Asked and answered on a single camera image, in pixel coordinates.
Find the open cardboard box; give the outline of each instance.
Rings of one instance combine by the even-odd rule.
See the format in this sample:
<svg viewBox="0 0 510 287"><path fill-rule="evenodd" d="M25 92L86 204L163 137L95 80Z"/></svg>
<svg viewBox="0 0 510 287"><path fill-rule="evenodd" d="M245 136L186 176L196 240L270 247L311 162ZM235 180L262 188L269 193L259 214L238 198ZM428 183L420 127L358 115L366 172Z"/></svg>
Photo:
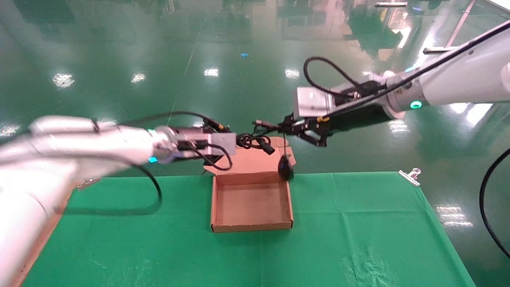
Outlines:
<svg viewBox="0 0 510 287"><path fill-rule="evenodd" d="M213 179L211 229L213 232L237 232L290 229L293 224L289 182L278 175L278 162L284 154L281 137L271 137L275 149L271 155L259 149L236 148L231 156L233 166L219 171L204 168L216 176ZM292 149L285 152L291 165L296 163ZM227 166L222 157L218 166Z"/></svg>

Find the blue led light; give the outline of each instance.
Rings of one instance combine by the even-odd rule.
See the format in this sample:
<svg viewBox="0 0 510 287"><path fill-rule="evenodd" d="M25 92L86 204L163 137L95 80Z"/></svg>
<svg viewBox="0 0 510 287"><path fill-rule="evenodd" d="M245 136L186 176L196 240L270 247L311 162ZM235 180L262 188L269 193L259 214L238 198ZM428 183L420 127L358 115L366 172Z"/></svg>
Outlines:
<svg viewBox="0 0 510 287"><path fill-rule="evenodd" d="M405 72L412 71L414 69L416 69L416 67L415 66L411 66L411 67L405 69Z"/></svg>

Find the silver metal bracket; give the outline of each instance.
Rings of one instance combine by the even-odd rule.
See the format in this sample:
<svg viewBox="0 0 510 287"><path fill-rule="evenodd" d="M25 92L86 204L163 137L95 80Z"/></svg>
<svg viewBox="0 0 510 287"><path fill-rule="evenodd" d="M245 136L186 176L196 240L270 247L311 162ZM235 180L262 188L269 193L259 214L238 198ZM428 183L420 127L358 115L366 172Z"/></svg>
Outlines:
<svg viewBox="0 0 510 287"><path fill-rule="evenodd" d="M403 171L398 171L403 178L407 179L414 186L420 186L420 183L417 181L418 175L421 174L421 170L418 168L414 168L410 173L405 173Z"/></svg>
<svg viewBox="0 0 510 287"><path fill-rule="evenodd" d="M81 184L77 184L76 185L76 189L78 190L84 190L86 189L87 187L97 183L99 180L101 180L101 177L99 178L94 178L94 179L89 179L89 180L85 180L83 183Z"/></svg>

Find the green led light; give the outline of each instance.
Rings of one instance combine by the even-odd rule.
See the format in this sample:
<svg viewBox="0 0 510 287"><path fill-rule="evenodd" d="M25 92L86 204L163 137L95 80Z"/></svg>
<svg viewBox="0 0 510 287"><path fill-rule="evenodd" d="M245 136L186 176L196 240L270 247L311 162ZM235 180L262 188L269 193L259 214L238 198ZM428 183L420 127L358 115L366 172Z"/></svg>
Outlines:
<svg viewBox="0 0 510 287"><path fill-rule="evenodd" d="M412 101L409 105L412 109L419 109L423 104L420 101Z"/></svg>

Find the black cable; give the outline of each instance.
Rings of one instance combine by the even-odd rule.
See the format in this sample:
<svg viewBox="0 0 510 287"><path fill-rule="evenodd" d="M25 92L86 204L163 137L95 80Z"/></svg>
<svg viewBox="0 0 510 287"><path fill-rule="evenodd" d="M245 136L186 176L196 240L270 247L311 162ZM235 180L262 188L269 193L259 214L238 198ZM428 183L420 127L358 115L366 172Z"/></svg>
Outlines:
<svg viewBox="0 0 510 287"><path fill-rule="evenodd" d="M203 155L203 153L201 153L197 148L193 147L193 146L190 146L189 148L194 152L196 153L199 157L201 157L205 162L207 162L208 165L214 167L215 169L217 170L220 170L220 171L228 171L229 169L232 168L232 158L230 157L230 154L228 154L228 152L226 151L226 149L222 146L219 146L219 145L215 145L213 143L207 143L205 144L204 146L206 147L211 147L211 148L216 148L216 149L220 149L226 156L227 160L228 160L228 167L227 168L222 168L220 166L217 166L214 162L212 162L210 159L207 158L207 156Z"/></svg>
<svg viewBox="0 0 510 287"><path fill-rule="evenodd" d="M264 133L255 135L249 133L238 134L236 136L236 144L245 149L264 150L268 155L274 153L274 148L271 146L271 138Z"/></svg>
<svg viewBox="0 0 510 287"><path fill-rule="evenodd" d="M320 86L318 85L317 83L315 83L311 78L310 78L310 75L308 74L308 65L313 62L313 61L321 61L321 62L324 62L328 65L330 65L333 69L335 69L337 72L339 72L347 81L349 81L349 83L351 83L354 87L356 87L360 92L361 91L364 91L365 89L361 86L361 84L359 84L358 82L356 82L355 80L353 80L346 72L344 72L340 67L338 67L335 63L331 62L331 60L329 59L326 59L324 57L318 57L318 56L313 56L313 57L309 57L308 59L306 59L306 61L304 62L304 65L303 65L303 74L304 74L304 77L306 78L306 80L308 81L308 83L323 91L323 92L327 92L329 94L331 94L332 96L334 97L342 97L342 98L348 98L348 99L352 99L352 96L348 95L348 94L344 94L344 93L340 93L340 92L335 92L335 91L332 91L330 89L326 89L324 88L323 86Z"/></svg>
<svg viewBox="0 0 510 287"><path fill-rule="evenodd" d="M495 36L495 35L497 35L497 34L499 34L499 33L503 32L503 31L505 31L505 30L506 30L506 29L508 29L508 28L510 28L510 22L508 22L507 24L505 24L505 25L503 25L503 26L498 27L497 29L492 30L491 32L489 32L489 33L487 33L487 34L483 35L482 37L480 37L480 38L478 38L478 39L475 39L475 40L473 40L473 41L469 42L466 46L464 46L464 47L462 47L462 48L459 48L459 49L455 50L452 54L450 54L450 55L446 56L445 58L443 58L443 59L441 59L441 60L439 60L439 61L435 62L434 64L432 64L432 65L430 65L430 66L428 66L428 67L426 67L426 68L424 68L424 69L419 70L418 72L416 72L415 74L412 74L412 75L411 75L411 76L409 76L408 78L406 78L406 79L404 79L404 80L402 80L402 81L398 82L398 83L397 83L397 84L395 84L395 85L392 85L391 87L388 87L386 90L384 90L384 91L382 91L382 92L380 92L380 93L378 93L378 94L375 94L375 95L372 95L372 96L369 96L369 97L365 97L365 98L362 98L362 99L360 99L360 100L358 100L358 101L354 101L354 102L351 102L351 103L349 103L349 104L346 104L346 105L347 105L346 107L341 108L341 109L339 109L339 110L337 110L337 111L334 111L334 112L332 112L332 113L330 113L330 114L327 114L326 116L323 116L323 117L330 117L330 116L335 116L335 115L339 115L339 114L342 114L342 113L346 113L346 112L352 111L352 110L354 110L354 109L356 109L356 108L358 108L358 107L360 107L360 106L362 106L362 105L364 105L364 104L366 104L366 103L368 103L368 102L370 102L370 101L373 101L373 100L375 100L375 99L377 99L377 98L383 97L383 96L385 96L385 95L389 94L390 92L393 92L394 90L396 90L396 89L398 89L398 88L402 87L403 85L407 84L408 82L410 82L410 81L414 80L415 78L417 78L417 77L419 77L419 76L423 75L424 73L426 73L426 72L428 72L428 71L430 71L430 70L432 70L432 69L434 69L434 68L437 68L438 66L440 66L440 65L442 65L442 64L444 64L444 63L446 63L446 62L448 62L449 60L451 60L451 59L453 59L453 58L457 57L458 55L460 55L460 54L462 54L462 53L466 52L467 50L472 49L472 48L473 48L473 47L475 47L476 45L478 45L478 44L480 44L480 43L482 43L482 42L484 42L484 41L488 40L489 38L491 38L491 37L493 37L493 36ZM343 72L343 71L342 71L339 67L337 67L337 68L338 68L338 70L337 70L337 71L338 71L339 73L341 73L341 74L344 76L345 72ZM310 83L310 84L311 84L312 86L314 86L314 87L318 88L318 89L320 89L320 88L321 88L321 87L317 87L317 86L315 86L315 85L314 85L315 83L314 83L314 84Z"/></svg>
<svg viewBox="0 0 510 287"><path fill-rule="evenodd" d="M165 113L153 114L153 115L141 117L141 118L138 118L138 119L133 119L133 120L128 121L128 122L124 122L122 124L119 124L119 126L130 126L130 127L133 127L133 126L144 124L144 123L147 123L147 122L152 122L152 121L154 121L156 119L160 119L162 117L170 117L171 115L193 115L193 116L197 116L197 117L202 118L208 124L212 124L211 126L214 129L216 129L216 130L217 130L217 128L219 128L219 129L223 128L222 124L220 124L219 122L211 119L210 117L204 116L204 115L199 114L199 113L188 112L188 111L174 111L174 112L165 112Z"/></svg>
<svg viewBox="0 0 510 287"><path fill-rule="evenodd" d="M492 172L496 169L496 167L510 154L510 149L507 149L502 155L500 155L489 167L487 172L485 173L485 176L483 177L483 180L481 182L480 187L480 213L481 213L481 219L483 220L483 224L485 224L485 227L487 228L487 231L491 235L492 239L496 243L496 245L503 251L503 253L510 259L510 252L503 246L503 243L499 240L498 236L496 236L496 233L492 230L491 225L489 224L489 220L487 219L487 215L485 214L485 188L487 186L487 182L489 181L489 178L491 177Z"/></svg>
<svg viewBox="0 0 510 287"><path fill-rule="evenodd" d="M23 154L21 156L16 156L13 158L0 158L0 165L5 164L12 164L27 160L34 160L38 158L96 158L96 159L110 159L112 161L118 161L123 162L133 168L136 168L143 172L153 183L154 187L156 188L156 192L158 195L158 200L156 203L154 203L151 206L145 207L145 208L137 208L137 209L91 209L91 208L68 208L65 212L67 214L94 214L94 215L100 215L100 216L143 216L143 215L149 215L156 212L163 202L163 195L161 192L161 187L154 177L152 173L150 173L149 170L144 168L143 166L137 165L135 163L132 163L126 158L116 156L116 155L94 155L94 154L61 154L61 153L32 153L32 154Z"/></svg>
<svg viewBox="0 0 510 287"><path fill-rule="evenodd" d="M243 147L245 149L258 149L261 150L263 147L259 143L259 140L264 141L267 144L271 144L271 139L267 135L252 135L249 133L242 133L236 136L236 143L238 146Z"/></svg>

